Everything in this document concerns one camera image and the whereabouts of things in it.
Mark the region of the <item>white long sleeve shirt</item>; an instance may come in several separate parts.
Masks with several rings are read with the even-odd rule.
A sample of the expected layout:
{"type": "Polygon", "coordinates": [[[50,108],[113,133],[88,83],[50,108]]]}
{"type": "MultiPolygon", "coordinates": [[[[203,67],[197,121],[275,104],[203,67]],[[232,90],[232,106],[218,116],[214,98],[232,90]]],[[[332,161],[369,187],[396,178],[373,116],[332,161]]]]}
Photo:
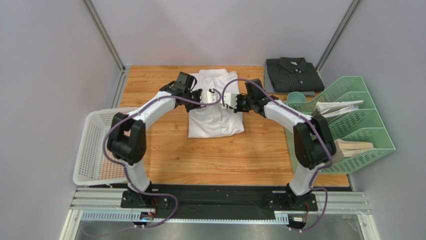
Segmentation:
{"type": "MultiPolygon", "coordinates": [[[[236,71],[228,72],[226,69],[202,69],[197,73],[191,73],[197,83],[195,89],[204,92],[214,88],[220,92],[226,88],[226,93],[239,94],[238,82],[229,84],[238,78],[236,71]]],[[[243,114],[234,113],[231,109],[222,108],[220,104],[206,106],[191,110],[188,119],[189,138],[221,138],[240,134],[245,131],[243,114]]]]}

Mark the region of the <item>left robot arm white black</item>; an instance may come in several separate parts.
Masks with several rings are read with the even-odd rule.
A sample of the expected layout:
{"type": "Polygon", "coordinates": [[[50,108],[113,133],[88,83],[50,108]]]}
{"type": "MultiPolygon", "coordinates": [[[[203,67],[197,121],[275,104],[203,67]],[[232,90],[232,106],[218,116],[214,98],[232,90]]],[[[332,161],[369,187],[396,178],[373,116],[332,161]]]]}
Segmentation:
{"type": "Polygon", "coordinates": [[[164,114],[178,106],[190,111],[201,106],[202,90],[193,90],[196,78],[180,72],[175,81],[159,89],[156,95],[130,113],[114,115],[110,130],[102,142],[102,152],[112,163],[123,167],[128,187],[133,193],[154,196],[143,158],[147,151],[147,130],[164,114]]]}

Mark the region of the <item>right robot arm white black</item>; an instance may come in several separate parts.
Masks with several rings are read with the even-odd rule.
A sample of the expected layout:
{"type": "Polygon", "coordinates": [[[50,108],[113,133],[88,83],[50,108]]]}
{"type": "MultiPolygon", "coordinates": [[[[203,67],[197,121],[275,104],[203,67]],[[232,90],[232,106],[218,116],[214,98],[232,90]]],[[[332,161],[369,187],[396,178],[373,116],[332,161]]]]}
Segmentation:
{"type": "Polygon", "coordinates": [[[294,199],[307,196],[313,190],[318,173],[334,164],[333,155],[337,149],[327,120],[322,115],[301,113],[267,94],[258,79],[244,79],[243,82],[247,93],[224,93],[223,106],[236,113],[253,111],[292,134],[298,165],[286,192],[294,199]]]}

